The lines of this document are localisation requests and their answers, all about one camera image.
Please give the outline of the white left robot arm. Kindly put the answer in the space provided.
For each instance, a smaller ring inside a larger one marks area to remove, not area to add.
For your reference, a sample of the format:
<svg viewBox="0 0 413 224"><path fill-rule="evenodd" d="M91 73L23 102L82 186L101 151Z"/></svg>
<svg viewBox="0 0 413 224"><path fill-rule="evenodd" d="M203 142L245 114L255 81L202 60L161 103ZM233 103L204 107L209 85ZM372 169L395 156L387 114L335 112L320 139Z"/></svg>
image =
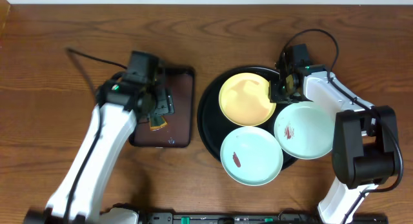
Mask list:
<svg viewBox="0 0 413 224"><path fill-rule="evenodd" d="M97 89L90 126L70 170L45 210L29 210L24 223L139 223L133 208L120 205L102 213L101 202L119 153L141 117L174 111L165 79L164 70L127 70Z"/></svg>

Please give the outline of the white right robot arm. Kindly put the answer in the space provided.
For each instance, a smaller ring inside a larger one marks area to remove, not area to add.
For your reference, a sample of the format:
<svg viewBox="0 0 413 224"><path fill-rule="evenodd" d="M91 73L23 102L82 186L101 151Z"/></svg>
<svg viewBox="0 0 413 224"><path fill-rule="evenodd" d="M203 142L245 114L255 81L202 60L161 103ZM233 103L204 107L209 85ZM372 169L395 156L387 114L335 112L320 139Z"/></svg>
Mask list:
<svg viewBox="0 0 413 224"><path fill-rule="evenodd" d="M323 65L286 68L269 98L287 104L276 118L281 148L299 159L332 154L334 182L317 206L323 223L350 223L365 197L394 190L403 177L395 112L346 88Z"/></svg>

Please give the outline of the green and orange sponge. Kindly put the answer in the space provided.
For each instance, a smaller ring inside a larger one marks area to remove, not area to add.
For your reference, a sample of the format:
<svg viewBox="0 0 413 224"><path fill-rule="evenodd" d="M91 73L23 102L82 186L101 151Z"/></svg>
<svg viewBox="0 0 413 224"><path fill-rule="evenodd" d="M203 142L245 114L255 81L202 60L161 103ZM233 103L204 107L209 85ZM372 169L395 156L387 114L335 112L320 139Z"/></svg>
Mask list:
<svg viewBox="0 0 413 224"><path fill-rule="evenodd" d="M168 123L163 116L151 116L149 118L149 126L151 131L156 131L167 126Z"/></svg>

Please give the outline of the mint green plate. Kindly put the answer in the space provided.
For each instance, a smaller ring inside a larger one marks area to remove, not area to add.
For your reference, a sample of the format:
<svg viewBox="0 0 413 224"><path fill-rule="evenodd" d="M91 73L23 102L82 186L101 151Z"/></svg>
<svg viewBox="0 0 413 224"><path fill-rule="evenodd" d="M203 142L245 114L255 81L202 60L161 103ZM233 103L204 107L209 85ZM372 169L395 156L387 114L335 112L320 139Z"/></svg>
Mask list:
<svg viewBox="0 0 413 224"><path fill-rule="evenodd" d="M266 130L240 127L223 140L220 160L232 179L256 187L278 176L283 166L283 151L276 138Z"/></svg>
<svg viewBox="0 0 413 224"><path fill-rule="evenodd" d="M294 103L277 115L274 135L287 154L298 159L317 159L332 150L334 123L315 103Z"/></svg>

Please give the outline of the yellow plate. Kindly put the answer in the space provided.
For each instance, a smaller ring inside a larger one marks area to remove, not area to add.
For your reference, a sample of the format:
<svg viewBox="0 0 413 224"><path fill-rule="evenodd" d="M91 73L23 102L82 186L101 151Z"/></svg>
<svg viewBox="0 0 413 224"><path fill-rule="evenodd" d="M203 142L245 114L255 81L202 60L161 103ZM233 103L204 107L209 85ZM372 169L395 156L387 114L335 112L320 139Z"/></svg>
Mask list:
<svg viewBox="0 0 413 224"><path fill-rule="evenodd" d="M258 126L276 110L269 99L269 81L258 74L244 72L226 79L219 91L219 107L224 116L240 126Z"/></svg>

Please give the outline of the mint green plate front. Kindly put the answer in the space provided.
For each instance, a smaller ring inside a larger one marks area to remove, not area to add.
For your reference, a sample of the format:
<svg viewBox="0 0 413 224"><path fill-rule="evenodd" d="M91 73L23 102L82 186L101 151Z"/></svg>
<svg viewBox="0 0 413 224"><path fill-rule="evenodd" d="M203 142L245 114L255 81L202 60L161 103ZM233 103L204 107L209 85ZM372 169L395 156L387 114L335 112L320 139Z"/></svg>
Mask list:
<svg viewBox="0 0 413 224"><path fill-rule="evenodd" d="M266 130L240 127L223 140L220 160L232 179L256 187L278 176L283 166L283 151L276 138Z"/></svg>

